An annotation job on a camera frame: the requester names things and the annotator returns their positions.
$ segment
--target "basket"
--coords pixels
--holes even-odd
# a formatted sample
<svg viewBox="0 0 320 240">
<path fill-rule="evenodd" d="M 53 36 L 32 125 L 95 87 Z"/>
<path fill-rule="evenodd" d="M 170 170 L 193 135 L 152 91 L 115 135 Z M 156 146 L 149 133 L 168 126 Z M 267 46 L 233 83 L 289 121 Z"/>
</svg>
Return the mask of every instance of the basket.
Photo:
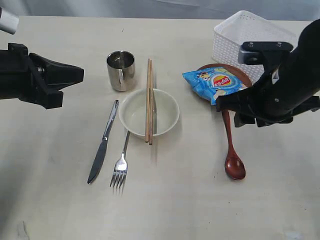
<svg viewBox="0 0 320 240">
<path fill-rule="evenodd" d="M 212 59 L 241 69 L 253 84 L 263 74 L 263 66 L 238 63 L 239 47 L 249 41 L 288 42 L 293 46 L 297 45 L 295 34 L 249 11 L 238 11 L 217 25 L 213 29 Z"/>
</svg>

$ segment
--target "stainless steel cup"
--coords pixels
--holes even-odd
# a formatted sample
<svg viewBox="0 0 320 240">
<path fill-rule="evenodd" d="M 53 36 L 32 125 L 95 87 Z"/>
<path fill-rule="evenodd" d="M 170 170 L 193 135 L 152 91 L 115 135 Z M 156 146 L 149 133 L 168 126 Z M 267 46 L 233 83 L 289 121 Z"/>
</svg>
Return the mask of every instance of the stainless steel cup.
<svg viewBox="0 0 320 240">
<path fill-rule="evenodd" d="M 136 85 L 135 57 L 127 51 L 115 51 L 106 58 L 111 87 L 117 91 L 127 91 Z"/>
</svg>

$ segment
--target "butter knife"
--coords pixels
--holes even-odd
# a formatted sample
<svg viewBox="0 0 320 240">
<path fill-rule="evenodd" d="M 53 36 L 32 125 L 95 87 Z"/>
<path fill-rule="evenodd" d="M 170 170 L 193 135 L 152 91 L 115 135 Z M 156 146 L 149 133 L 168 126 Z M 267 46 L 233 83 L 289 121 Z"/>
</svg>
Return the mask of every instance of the butter knife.
<svg viewBox="0 0 320 240">
<path fill-rule="evenodd" d="M 115 100 L 109 116 L 109 120 L 106 124 L 105 130 L 102 136 L 102 141 L 100 143 L 98 151 L 96 152 L 96 155 L 91 167 L 91 171 L 87 181 L 88 184 L 92 184 L 94 182 L 94 180 L 99 175 L 101 167 L 104 163 L 106 151 L 107 151 L 108 138 L 109 138 L 112 124 L 114 123 L 114 120 L 117 114 L 118 106 L 119 106 L 119 100 Z"/>
</svg>

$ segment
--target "table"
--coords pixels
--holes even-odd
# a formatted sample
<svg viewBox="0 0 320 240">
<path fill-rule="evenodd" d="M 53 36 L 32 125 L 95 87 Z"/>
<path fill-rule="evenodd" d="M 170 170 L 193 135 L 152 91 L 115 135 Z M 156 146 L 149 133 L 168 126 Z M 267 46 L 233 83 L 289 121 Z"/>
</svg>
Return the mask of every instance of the table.
<svg viewBox="0 0 320 240">
<path fill-rule="evenodd" d="M 30 52 L 85 69 L 63 90 L 63 107 L 45 110 L 0 101 L 0 239 L 290 240 L 320 239 L 320 111 L 291 124 L 232 127 L 247 176 L 224 172 L 227 138 L 221 113 L 192 93 L 182 74 L 212 63 L 212 31 L 221 20 L 24 16 L 0 49 Z M 297 35 L 308 22 L 275 21 Z M 157 88 L 180 107 L 175 128 L 150 147 L 130 137 L 123 193 L 109 188 L 125 130 L 117 117 L 98 179 L 86 181 L 115 99 L 106 56 L 134 54 L 144 88 L 153 59 Z"/>
</svg>

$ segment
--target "blue chip bag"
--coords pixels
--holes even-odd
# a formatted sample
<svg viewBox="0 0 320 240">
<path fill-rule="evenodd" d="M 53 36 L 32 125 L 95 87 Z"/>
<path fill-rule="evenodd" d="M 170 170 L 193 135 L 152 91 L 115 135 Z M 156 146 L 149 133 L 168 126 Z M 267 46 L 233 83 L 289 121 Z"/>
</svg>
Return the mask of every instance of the blue chip bag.
<svg viewBox="0 0 320 240">
<path fill-rule="evenodd" d="M 210 67 L 183 73 L 184 79 L 201 98 L 216 104 L 218 96 L 228 95 L 245 89 L 246 86 L 223 67 Z"/>
</svg>

